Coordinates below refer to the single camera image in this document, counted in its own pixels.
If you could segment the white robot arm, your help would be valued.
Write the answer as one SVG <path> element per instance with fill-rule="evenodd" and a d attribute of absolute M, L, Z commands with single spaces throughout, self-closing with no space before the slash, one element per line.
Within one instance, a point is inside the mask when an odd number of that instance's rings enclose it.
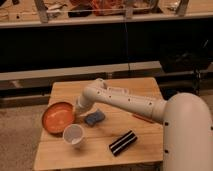
<path fill-rule="evenodd" d="M 213 171 L 213 119 L 208 105 L 191 93 L 169 100 L 118 93 L 103 79 L 88 84 L 75 103 L 78 114 L 103 103 L 163 125 L 163 171 Z"/>

